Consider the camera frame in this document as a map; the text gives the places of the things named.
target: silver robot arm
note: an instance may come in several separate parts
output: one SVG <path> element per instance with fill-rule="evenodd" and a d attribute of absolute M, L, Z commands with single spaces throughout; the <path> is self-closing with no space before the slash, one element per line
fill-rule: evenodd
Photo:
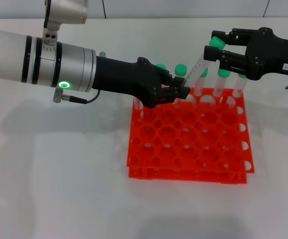
<path fill-rule="evenodd" d="M 93 100 L 68 96 L 63 90 L 91 88 L 133 95 L 144 106 L 185 99 L 190 91 L 184 78 L 139 57 L 135 63 L 108 59 L 105 53 L 58 41 L 61 24 L 84 24 L 88 0 L 46 0 L 42 37 L 0 31 L 0 79 L 55 88 L 53 101 L 87 104 Z"/>

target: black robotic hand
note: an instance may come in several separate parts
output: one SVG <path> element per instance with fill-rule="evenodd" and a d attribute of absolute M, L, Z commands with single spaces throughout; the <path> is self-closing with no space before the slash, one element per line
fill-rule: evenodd
<path fill-rule="evenodd" d="M 288 40 L 273 34 L 272 29 L 232 29 L 229 34 L 213 31 L 211 37 L 218 37 L 228 45 L 246 46 L 245 55 L 206 46 L 204 59 L 220 61 L 220 68 L 246 75 L 250 80 L 259 80 L 264 74 L 288 75 Z"/>
<path fill-rule="evenodd" d="M 184 78 L 173 78 L 143 57 L 135 63 L 96 57 L 94 89 L 135 96 L 148 108 L 185 99 L 190 88 L 184 85 Z"/>

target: white wall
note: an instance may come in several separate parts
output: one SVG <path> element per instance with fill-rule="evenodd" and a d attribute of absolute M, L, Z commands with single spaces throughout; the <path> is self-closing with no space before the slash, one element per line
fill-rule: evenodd
<path fill-rule="evenodd" d="M 107 18 L 264 15 L 269 0 L 103 0 Z M 102 0 L 89 0 L 89 18 L 104 18 Z M 43 18 L 44 0 L 0 0 L 0 18 Z M 270 0 L 265 16 L 288 16 L 288 0 Z"/>

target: test tube rack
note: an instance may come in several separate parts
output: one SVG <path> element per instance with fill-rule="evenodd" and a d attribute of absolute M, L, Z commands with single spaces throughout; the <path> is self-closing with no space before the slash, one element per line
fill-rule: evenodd
<path fill-rule="evenodd" d="M 204 88 L 196 97 L 192 89 L 191 102 L 141 110 L 133 105 L 128 176 L 247 183 L 254 165 L 244 98 L 234 98 L 231 107 L 232 92 L 224 89 L 220 97 L 213 97 L 213 89 Z"/>

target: white table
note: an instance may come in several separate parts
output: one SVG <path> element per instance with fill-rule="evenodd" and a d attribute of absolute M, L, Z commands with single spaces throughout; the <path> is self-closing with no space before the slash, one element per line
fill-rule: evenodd
<path fill-rule="evenodd" d="M 42 26 L 0 20 L 0 29 L 34 36 Z M 288 18 L 201 18 L 88 20 L 63 25 L 59 39 L 114 59 L 144 56 L 173 73 L 200 56 L 212 30 L 261 26 L 288 38 Z M 286 85 L 276 74 L 247 84 L 256 173 L 247 185 L 222 185 L 128 179 L 131 96 L 55 104 L 51 88 L 0 80 L 0 239 L 288 238 Z"/>

